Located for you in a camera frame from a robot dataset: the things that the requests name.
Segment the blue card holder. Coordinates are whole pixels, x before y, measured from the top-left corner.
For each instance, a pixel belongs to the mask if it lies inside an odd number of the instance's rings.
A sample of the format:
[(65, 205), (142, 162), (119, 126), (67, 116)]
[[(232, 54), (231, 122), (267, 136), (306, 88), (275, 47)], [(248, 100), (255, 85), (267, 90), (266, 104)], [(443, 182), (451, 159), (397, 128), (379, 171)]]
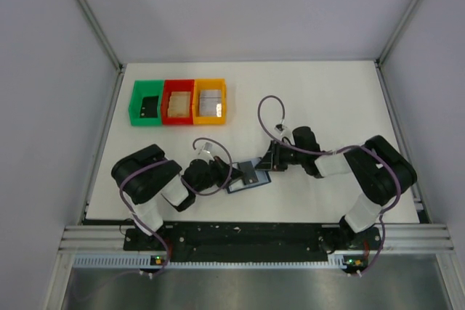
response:
[(226, 187), (228, 194), (260, 187), (272, 182), (267, 171), (258, 171), (255, 166), (261, 158), (252, 158), (232, 164), (233, 168), (243, 173), (242, 177)]

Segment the black credit card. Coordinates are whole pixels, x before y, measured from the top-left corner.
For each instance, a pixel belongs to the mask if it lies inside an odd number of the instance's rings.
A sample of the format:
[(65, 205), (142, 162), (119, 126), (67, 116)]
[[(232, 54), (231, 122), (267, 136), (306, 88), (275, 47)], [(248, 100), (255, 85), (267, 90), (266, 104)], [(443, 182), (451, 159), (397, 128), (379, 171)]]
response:
[(243, 173), (242, 181), (245, 185), (255, 184), (259, 181), (254, 164), (250, 160), (238, 163), (238, 169)]

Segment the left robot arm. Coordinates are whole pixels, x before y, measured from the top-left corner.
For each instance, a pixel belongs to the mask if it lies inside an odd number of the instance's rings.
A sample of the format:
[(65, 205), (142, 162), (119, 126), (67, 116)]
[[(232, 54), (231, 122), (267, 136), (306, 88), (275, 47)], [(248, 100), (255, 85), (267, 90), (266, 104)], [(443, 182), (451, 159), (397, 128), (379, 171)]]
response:
[(151, 236), (163, 225), (156, 197), (160, 195), (178, 212), (187, 210), (198, 195), (213, 187), (224, 189), (240, 181), (244, 172), (213, 153), (210, 142), (184, 170), (169, 160), (156, 144), (120, 159), (112, 168), (120, 197), (129, 209), (136, 226)]

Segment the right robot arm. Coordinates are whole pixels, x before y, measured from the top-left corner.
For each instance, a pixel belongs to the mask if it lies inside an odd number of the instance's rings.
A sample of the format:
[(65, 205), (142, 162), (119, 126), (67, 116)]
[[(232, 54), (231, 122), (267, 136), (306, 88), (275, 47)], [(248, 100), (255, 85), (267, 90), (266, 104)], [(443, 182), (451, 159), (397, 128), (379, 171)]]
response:
[(286, 136), (272, 140), (255, 169), (283, 172), (290, 165), (301, 166), (316, 178), (353, 174), (361, 194), (348, 213), (339, 220), (339, 231), (323, 238), (330, 251), (349, 246), (417, 182), (413, 166), (382, 136), (368, 139), (360, 146), (348, 146), (335, 152), (324, 152), (308, 126), (292, 132), (293, 142)]

